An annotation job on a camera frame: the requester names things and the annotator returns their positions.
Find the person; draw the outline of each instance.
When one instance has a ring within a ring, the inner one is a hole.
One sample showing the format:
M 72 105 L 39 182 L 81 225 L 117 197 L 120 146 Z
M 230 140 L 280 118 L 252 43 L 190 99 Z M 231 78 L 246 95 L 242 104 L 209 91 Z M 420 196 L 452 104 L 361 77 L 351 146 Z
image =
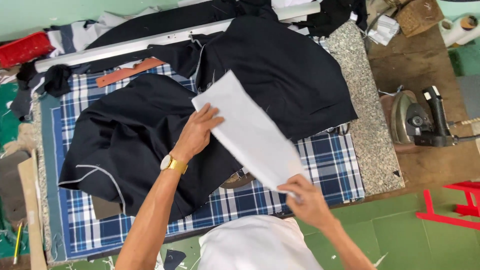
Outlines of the person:
M 224 119 L 206 104 L 194 112 L 183 128 L 173 159 L 184 164 L 208 145 L 210 130 Z M 181 171 L 163 169 L 148 193 L 116 262 L 116 270 L 153 270 L 167 231 L 168 217 Z M 375 269 L 330 212 L 322 193 L 301 175 L 278 187 L 300 220 L 321 231 L 332 243 L 345 269 Z M 202 236 L 199 270 L 322 269 L 306 246 L 296 221 L 257 215 L 226 222 Z

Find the hand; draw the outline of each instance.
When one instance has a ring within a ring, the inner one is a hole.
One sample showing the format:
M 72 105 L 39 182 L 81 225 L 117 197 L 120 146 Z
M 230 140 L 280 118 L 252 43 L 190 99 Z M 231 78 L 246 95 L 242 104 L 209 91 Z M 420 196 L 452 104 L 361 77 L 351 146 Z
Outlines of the hand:
M 290 177 L 287 183 L 279 185 L 278 189 L 295 193 L 298 198 L 287 195 L 287 205 L 305 223 L 319 230 L 336 224 L 336 219 L 328 209 L 322 192 L 303 175 L 297 174 Z
M 200 153 L 210 142 L 210 129 L 224 120 L 223 117 L 213 117 L 217 113 L 218 109 L 210 108 L 210 103 L 205 104 L 199 112 L 193 112 L 170 155 L 188 163 L 194 155 Z

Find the gold watch strap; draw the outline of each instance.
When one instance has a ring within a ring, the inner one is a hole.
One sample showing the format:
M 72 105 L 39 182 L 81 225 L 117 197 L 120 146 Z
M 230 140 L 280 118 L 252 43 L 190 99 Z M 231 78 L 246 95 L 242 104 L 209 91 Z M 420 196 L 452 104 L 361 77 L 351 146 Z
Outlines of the gold watch strap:
M 170 165 L 167 167 L 167 169 L 174 169 L 174 170 L 178 170 L 179 172 L 181 172 L 181 174 L 185 174 L 185 172 L 187 171 L 187 168 L 188 168 L 188 165 L 179 161 L 179 160 L 176 160 L 174 158 L 172 158 L 172 161 L 170 162 Z

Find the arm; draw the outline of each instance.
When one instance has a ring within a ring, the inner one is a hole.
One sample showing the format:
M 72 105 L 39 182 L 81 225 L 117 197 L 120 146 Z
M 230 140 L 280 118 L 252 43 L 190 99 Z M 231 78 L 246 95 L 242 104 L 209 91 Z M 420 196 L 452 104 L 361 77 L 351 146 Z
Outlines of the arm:
M 322 193 L 305 177 L 297 174 L 291 177 L 286 184 L 278 186 L 278 189 L 294 192 L 300 197 L 300 200 L 296 200 L 288 195 L 288 206 L 299 219 L 316 227 L 327 237 L 338 252 L 346 270 L 375 269 L 364 253 L 343 230 L 340 221 L 330 212 Z
M 198 113 L 194 112 L 170 155 L 188 163 L 210 142 L 210 129 L 223 121 L 213 117 L 218 109 L 206 104 Z M 151 270 L 165 239 L 168 218 L 181 173 L 177 170 L 163 170 L 148 192 L 116 262 L 116 270 Z

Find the red container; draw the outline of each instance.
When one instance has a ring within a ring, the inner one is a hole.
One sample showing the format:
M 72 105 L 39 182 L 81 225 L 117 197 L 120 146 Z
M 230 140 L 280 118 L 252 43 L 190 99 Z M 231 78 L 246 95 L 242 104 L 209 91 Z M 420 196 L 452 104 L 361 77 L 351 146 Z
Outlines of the red container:
M 0 64 L 9 68 L 54 50 L 45 32 L 37 32 L 0 47 Z

